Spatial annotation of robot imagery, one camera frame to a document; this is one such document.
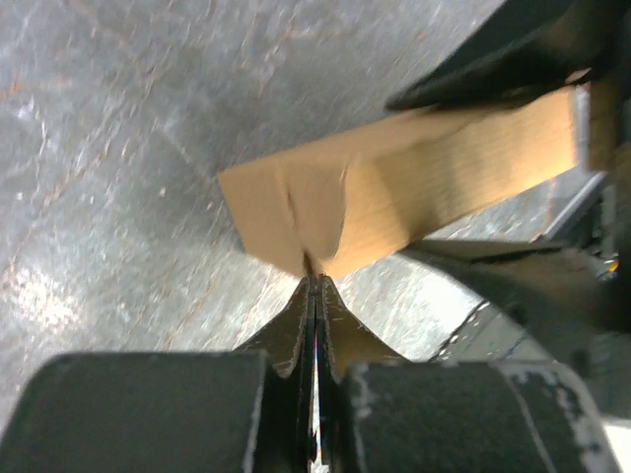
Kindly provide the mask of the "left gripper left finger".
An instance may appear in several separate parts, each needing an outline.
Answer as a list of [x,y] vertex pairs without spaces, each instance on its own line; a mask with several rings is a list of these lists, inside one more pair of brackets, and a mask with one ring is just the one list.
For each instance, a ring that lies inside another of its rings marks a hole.
[[28,382],[5,472],[307,472],[316,282],[226,352],[75,352]]

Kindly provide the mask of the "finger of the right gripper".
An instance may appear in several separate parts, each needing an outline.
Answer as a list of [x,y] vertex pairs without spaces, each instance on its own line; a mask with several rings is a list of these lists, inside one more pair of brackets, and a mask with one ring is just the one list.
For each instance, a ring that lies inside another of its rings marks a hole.
[[615,259],[546,241],[423,239],[401,254],[454,278],[543,345],[630,333],[630,284]]
[[629,9],[627,1],[506,1],[386,108],[533,100],[595,70]]

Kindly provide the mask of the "small cardboard box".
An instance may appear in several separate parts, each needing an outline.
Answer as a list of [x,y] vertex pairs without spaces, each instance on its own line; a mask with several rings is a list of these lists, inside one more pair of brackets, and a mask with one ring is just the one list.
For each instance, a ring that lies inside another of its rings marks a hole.
[[245,251],[339,278],[578,163],[572,88],[524,105],[414,110],[226,169]]

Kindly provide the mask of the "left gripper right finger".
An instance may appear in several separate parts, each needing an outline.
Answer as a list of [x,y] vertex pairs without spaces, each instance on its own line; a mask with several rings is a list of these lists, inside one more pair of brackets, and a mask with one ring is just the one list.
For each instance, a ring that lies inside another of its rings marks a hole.
[[544,361],[401,359],[328,277],[315,290],[321,457],[333,472],[616,472],[587,385]]

